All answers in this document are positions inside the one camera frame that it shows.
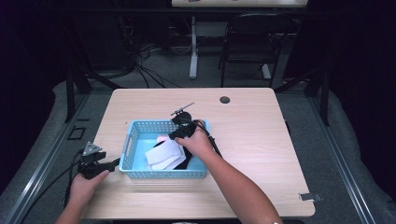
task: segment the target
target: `wooden table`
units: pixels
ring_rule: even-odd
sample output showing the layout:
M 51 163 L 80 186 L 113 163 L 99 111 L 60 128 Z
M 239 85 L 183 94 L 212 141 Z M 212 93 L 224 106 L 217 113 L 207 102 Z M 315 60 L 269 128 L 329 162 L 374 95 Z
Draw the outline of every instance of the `wooden table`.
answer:
M 227 96 L 228 104 L 219 98 Z M 271 89 L 116 90 L 94 143 L 107 152 L 102 162 L 121 154 L 134 119 L 171 119 L 185 111 L 205 119 L 223 158 L 255 181 L 282 217 L 309 217 L 308 188 Z M 84 218 L 166 219 L 235 217 L 210 173 L 204 179 L 131 179 L 116 169 L 97 188 Z
M 305 7 L 308 0 L 172 0 L 173 7 Z

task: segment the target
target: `person's left hand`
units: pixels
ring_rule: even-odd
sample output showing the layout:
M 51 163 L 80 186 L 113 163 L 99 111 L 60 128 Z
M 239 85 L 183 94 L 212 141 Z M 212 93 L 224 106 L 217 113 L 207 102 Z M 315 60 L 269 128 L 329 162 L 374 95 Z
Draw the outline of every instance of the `person's left hand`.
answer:
M 96 187 L 108 176 L 109 171 L 105 170 L 92 179 L 86 179 L 82 174 L 77 174 L 73 179 L 70 189 L 69 203 L 74 206 L 84 207 L 91 199 Z

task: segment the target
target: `person's right hand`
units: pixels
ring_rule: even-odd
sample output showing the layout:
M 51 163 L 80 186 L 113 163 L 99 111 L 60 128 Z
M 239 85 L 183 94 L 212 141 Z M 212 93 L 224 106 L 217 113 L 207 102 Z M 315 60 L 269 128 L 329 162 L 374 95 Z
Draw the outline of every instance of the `person's right hand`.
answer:
M 207 134 L 200 127 L 196 127 L 194 134 L 190 138 L 175 138 L 175 141 L 186 147 L 190 153 L 197 156 L 198 158 L 202 158 L 203 155 L 213 152 L 213 147 L 210 144 L 210 141 L 207 137 Z

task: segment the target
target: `white cloth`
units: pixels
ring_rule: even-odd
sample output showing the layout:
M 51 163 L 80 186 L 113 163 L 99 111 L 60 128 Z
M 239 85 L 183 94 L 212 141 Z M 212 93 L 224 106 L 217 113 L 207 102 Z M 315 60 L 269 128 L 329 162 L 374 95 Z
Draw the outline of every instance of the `white cloth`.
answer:
M 186 160 L 183 147 L 169 138 L 145 154 L 149 170 L 173 170 Z

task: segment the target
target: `blue plastic basket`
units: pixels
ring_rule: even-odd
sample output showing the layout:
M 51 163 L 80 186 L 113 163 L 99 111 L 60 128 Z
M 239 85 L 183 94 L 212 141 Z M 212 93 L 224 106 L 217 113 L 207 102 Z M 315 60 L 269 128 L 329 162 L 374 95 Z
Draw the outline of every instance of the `blue plastic basket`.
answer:
M 131 178 L 204 178 L 207 168 L 194 156 L 186 170 L 148 170 L 145 153 L 157 144 L 159 135 L 176 129 L 177 126 L 170 120 L 133 120 L 120 157 L 120 170 Z

